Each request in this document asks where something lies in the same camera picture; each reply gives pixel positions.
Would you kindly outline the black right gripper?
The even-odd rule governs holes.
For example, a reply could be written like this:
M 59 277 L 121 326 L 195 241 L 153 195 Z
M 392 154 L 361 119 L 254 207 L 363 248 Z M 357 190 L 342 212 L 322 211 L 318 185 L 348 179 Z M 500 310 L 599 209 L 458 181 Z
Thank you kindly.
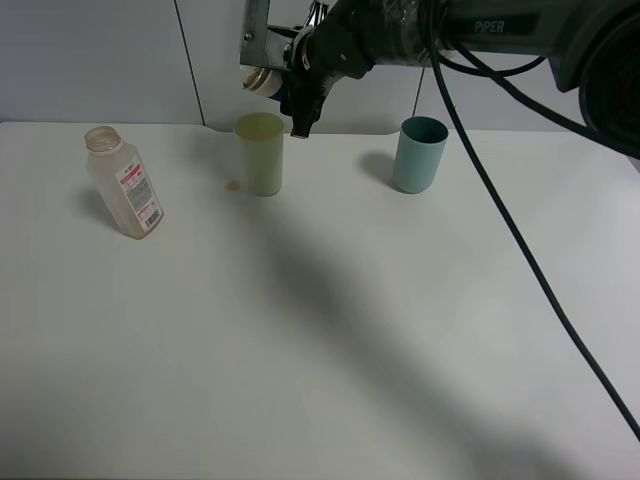
M 338 20 L 305 27 L 294 40 L 280 102 L 280 112 L 292 121 L 291 136 L 308 138 L 333 84 L 361 79 L 373 65 L 357 36 Z

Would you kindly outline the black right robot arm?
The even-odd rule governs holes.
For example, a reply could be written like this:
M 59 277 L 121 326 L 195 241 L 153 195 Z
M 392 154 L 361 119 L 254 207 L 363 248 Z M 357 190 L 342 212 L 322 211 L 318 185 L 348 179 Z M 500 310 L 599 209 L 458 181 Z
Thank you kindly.
M 338 80 L 360 79 L 377 65 L 434 67 L 446 50 L 553 123 L 638 157 L 636 1 L 339 1 L 295 40 L 280 110 L 306 138 Z M 559 91 L 578 90 L 583 124 L 525 96 L 479 52 L 548 61 Z

